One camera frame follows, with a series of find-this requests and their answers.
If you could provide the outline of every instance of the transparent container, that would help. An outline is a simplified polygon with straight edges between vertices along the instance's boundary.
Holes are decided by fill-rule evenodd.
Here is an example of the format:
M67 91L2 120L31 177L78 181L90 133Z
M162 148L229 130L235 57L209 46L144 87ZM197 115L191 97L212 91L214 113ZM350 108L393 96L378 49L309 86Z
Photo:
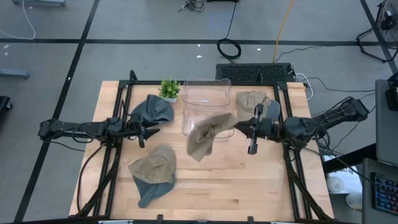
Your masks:
M216 113L231 113L231 81L192 78L184 81L182 100L184 111L182 133L188 136L197 123ZM217 134L216 139L228 139L234 129Z

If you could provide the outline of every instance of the wooden table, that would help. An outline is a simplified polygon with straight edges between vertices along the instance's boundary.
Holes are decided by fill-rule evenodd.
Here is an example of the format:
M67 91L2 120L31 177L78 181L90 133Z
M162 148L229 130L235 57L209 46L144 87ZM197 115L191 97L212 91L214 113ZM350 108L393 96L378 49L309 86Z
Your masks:
M111 117L117 87L118 82L102 83L93 121ZM310 117L302 83L288 83L288 87L293 115ZM158 94L158 88L157 85L134 85L130 111L148 94ZM235 113L236 93L249 90L265 91L274 99L273 89L268 86L232 86L231 103ZM282 92L280 98L286 118ZM281 144L258 139L258 152L251 156L247 154L250 139L235 130L229 141L215 142L213 153L197 162L186 152L187 137L182 134L183 101L178 98L172 106L174 121L163 124L160 132L146 141L145 149L138 146L138 141L124 140L111 218L154 220L158 214L163 214L165 220L245 221L248 216L253 216L255 221L294 221ZM177 183L167 195L151 201L147 208L139 208L139 192L127 166L147 156L160 144L171 145L177 155ZM98 146L98 141L87 145L82 163ZM310 142L308 147L318 151L314 142ZM83 173L81 205L88 201L98 186L103 156L104 149L92 158ZM320 157L304 150L301 157L308 191L325 213L332 217ZM100 214L104 213L104 202L108 196L108 191L104 192ZM302 196L298 190L297 199L301 217L304 218ZM75 192L70 214L76 212Z

